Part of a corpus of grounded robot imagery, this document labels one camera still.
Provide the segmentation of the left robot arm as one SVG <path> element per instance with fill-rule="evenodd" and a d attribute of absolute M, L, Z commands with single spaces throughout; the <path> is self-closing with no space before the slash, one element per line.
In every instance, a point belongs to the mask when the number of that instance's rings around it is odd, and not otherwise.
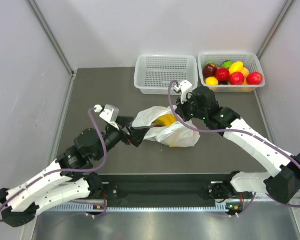
<path fill-rule="evenodd" d="M 99 198 L 104 186 L 97 171 L 118 143 L 138 147 L 149 126 L 133 127 L 132 117 L 118 117 L 101 132 L 95 119 L 74 145 L 42 172 L 15 188 L 0 189 L 0 223 L 13 228 L 28 224 L 44 212 L 67 202 Z"/>

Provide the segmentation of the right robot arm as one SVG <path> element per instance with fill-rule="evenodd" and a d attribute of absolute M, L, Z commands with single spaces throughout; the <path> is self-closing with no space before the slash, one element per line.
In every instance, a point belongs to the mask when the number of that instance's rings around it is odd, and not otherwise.
<path fill-rule="evenodd" d="M 177 119 L 185 124 L 198 119 L 207 126 L 205 133 L 218 133 L 233 142 L 265 169 L 265 173 L 234 171 L 223 182 L 223 192 L 235 198 L 242 192 L 267 194 L 287 205 L 300 190 L 300 153 L 293 155 L 272 144 L 253 130 L 238 113 L 220 107 L 208 87 L 193 87 L 182 83 L 173 90 L 181 96 L 176 101 Z"/>

